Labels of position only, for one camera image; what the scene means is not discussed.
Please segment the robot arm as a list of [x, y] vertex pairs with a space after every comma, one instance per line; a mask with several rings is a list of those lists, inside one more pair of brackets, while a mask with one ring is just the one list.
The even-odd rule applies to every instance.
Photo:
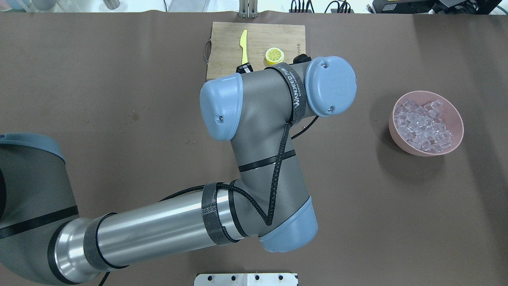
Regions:
[[66, 160], [51, 137], [1, 135], [1, 264], [40, 284], [70, 286], [163, 255], [257, 237], [268, 252], [310, 243], [319, 229], [290, 129], [345, 112], [357, 76], [338, 56], [279, 63], [207, 81], [208, 133], [231, 144], [235, 180], [198, 179], [149, 206], [80, 216]]

